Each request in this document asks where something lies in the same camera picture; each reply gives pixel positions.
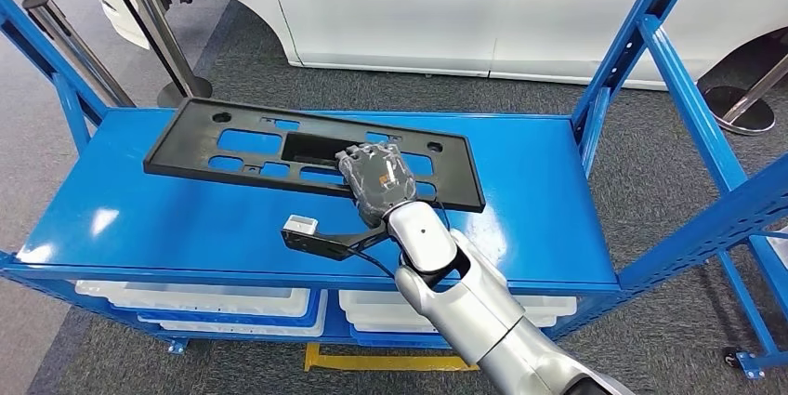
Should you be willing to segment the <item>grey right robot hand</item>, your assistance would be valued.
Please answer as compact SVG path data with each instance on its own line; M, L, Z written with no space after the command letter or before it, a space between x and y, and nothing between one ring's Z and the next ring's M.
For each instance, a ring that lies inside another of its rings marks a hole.
M415 177L397 144L350 145L335 154L337 169L349 185L361 220L377 227L396 206L416 200Z

